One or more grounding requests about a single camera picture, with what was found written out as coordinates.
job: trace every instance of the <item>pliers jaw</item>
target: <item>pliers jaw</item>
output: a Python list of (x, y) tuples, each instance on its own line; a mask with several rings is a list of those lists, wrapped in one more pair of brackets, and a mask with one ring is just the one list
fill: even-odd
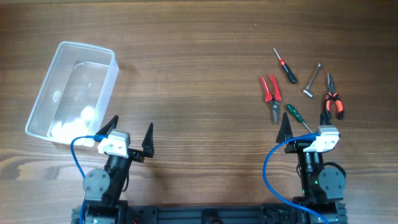
[(271, 105), (271, 108), (272, 108), (272, 117), (274, 119), (274, 123), (277, 124), (278, 123), (278, 119), (279, 119), (280, 101), (271, 100), (269, 102), (269, 104)]
[(328, 73), (328, 88), (329, 88), (329, 92), (332, 95), (336, 93), (335, 83), (333, 82), (333, 79), (332, 79), (330, 73)]

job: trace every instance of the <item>green screwdriver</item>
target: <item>green screwdriver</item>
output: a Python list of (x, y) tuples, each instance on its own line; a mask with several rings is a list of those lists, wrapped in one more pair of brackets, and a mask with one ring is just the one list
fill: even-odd
[(296, 118), (296, 120), (300, 123), (302, 123), (311, 133), (313, 133), (311, 131), (311, 129), (304, 123), (304, 119), (301, 117), (301, 115), (299, 114), (299, 112), (296, 110), (296, 108), (294, 108), (293, 105), (288, 104), (286, 105), (287, 110)]

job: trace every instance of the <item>screwdriver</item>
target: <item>screwdriver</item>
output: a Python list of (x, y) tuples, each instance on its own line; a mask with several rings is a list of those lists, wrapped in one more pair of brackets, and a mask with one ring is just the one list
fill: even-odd
[(297, 79), (294, 76), (293, 72), (290, 70), (289, 66), (287, 66), (287, 64), (284, 62), (283, 59), (281, 59), (281, 57), (279, 56), (278, 52), (276, 51), (276, 49), (274, 49), (276, 56), (278, 56), (279, 58), (279, 62), (280, 62), (280, 66), (282, 66), (282, 69), (284, 70), (284, 72), (287, 75), (287, 78), (289, 79), (289, 81), (294, 84), (297, 83)]
[(301, 115), (299, 114), (299, 112), (296, 110), (296, 108), (294, 108), (293, 105), (288, 104), (286, 105), (287, 110), (296, 118), (296, 120), (300, 123), (302, 123), (311, 133), (313, 133), (311, 131), (311, 129), (304, 123), (304, 119), (301, 117)]

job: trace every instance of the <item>metal tip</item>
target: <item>metal tip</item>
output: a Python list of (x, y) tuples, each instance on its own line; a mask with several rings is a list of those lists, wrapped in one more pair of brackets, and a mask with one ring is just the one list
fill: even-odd
[(275, 52), (276, 56), (278, 56), (278, 58), (279, 58), (279, 60), (280, 60), (280, 56), (279, 56), (279, 54), (278, 54), (278, 52), (276, 51), (275, 48), (274, 48), (274, 52)]
[(272, 111), (272, 116), (274, 117), (274, 123), (277, 124), (278, 123), (278, 113), (276, 113), (276, 111)]
[(333, 78), (331, 77), (331, 74), (328, 73), (328, 87), (329, 87), (329, 92), (335, 93), (335, 84), (333, 83)]
[(311, 133), (313, 133), (312, 131), (311, 131), (311, 129), (303, 122), (302, 124), (304, 124), (304, 126), (311, 132)]

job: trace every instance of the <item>red handle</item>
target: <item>red handle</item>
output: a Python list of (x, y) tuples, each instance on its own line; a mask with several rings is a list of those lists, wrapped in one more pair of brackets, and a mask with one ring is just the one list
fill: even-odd
[(268, 86), (267, 86), (267, 82), (265, 81), (265, 79), (263, 77), (260, 77), (260, 80), (261, 80), (262, 85), (263, 85), (263, 87), (264, 87), (264, 89), (266, 91), (266, 102), (268, 103), (269, 101), (272, 100), (272, 95), (269, 92), (269, 89), (268, 89)]
[(269, 78), (271, 79), (272, 85), (274, 86), (275, 100), (282, 101), (282, 97), (280, 97), (279, 86), (278, 86), (278, 83), (276, 82), (275, 76), (270, 75)]

